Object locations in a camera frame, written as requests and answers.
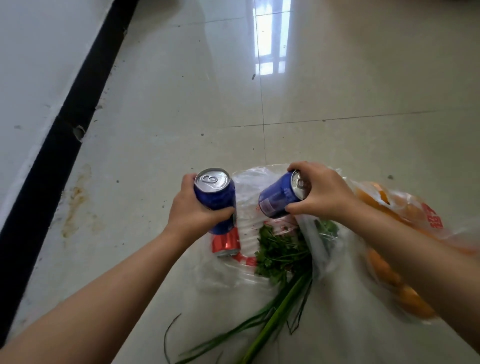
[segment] person's right arm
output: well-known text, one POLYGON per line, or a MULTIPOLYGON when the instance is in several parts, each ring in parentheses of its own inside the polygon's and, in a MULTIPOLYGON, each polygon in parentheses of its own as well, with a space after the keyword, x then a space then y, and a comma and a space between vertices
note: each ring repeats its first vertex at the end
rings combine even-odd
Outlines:
POLYGON ((291 214, 309 214, 345 225, 369 243, 470 346, 480 353, 480 264, 445 244, 364 204, 324 165, 295 162, 310 181, 308 197, 290 204, 291 214))

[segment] blue can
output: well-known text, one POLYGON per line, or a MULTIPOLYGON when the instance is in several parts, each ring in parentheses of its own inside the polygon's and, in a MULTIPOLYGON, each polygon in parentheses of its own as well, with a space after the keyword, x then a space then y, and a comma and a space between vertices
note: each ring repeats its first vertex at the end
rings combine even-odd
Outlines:
MULTIPOLYGON (((235 199, 235 183, 227 171, 221 168, 208 168, 195 177, 193 186, 198 201, 211 210, 220 210, 225 207, 237 207, 235 199)), ((223 235, 233 229, 236 214, 229 219, 216 224, 210 232, 214 235, 223 235)))
POLYGON ((288 215, 285 206, 299 202, 307 197, 300 171, 285 173, 274 184, 265 188, 258 197, 258 206, 269 218, 281 218, 288 215))

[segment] hand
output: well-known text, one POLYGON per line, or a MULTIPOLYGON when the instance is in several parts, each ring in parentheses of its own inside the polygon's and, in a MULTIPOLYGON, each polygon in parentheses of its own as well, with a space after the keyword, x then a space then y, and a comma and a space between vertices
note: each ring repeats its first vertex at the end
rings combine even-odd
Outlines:
POLYGON ((233 207, 212 211, 203 206, 193 191, 195 177, 196 173, 183 176, 180 192, 173 199, 165 227, 165 231, 179 235, 188 246, 235 212, 233 207))
POLYGON ((299 170, 301 178, 311 185, 305 200, 285 207, 292 215, 308 214, 341 223, 344 213, 359 202, 343 178, 323 164, 294 162, 288 170, 299 170))

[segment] forearm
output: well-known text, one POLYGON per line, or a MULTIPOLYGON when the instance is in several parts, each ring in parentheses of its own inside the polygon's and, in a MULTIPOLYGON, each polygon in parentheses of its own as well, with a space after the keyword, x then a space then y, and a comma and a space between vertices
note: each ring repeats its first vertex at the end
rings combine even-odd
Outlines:
POLYGON ((163 232, 41 317, 3 363, 110 363, 187 243, 163 232))
POLYGON ((345 226, 365 239, 477 351, 480 349, 480 265, 445 244, 361 202, 345 226))

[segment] person's left hand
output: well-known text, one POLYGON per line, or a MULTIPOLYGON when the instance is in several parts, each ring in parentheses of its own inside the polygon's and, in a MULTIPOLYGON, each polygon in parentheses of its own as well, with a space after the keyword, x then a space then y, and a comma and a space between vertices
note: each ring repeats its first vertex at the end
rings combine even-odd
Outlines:
POLYGON ((213 211, 203 206, 193 191, 195 177, 196 173, 183 176, 180 192, 173 199, 165 227, 165 231, 179 235, 188 246, 235 212, 233 207, 213 211))

